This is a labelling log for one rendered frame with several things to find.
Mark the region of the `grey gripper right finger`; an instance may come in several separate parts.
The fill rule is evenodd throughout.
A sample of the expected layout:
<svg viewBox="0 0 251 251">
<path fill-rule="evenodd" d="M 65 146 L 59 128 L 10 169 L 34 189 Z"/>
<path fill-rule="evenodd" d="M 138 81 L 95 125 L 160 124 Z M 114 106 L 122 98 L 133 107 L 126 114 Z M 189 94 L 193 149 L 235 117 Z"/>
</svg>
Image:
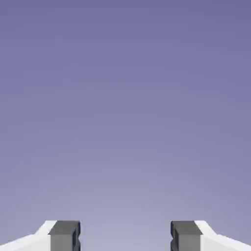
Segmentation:
<svg viewBox="0 0 251 251">
<path fill-rule="evenodd" d="M 171 251 L 251 251 L 251 245 L 217 234 L 206 221 L 171 221 Z"/>
</svg>

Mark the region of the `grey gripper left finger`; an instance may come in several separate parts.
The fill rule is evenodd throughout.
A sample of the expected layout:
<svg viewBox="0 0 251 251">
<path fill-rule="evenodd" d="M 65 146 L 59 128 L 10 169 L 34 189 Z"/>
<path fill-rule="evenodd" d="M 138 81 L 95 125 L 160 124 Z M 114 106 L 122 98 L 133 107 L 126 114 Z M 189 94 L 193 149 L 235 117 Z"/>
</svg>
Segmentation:
<svg viewBox="0 0 251 251">
<path fill-rule="evenodd" d="M 0 251 L 81 251 L 80 221 L 46 220 L 34 233 L 0 245 Z"/>
</svg>

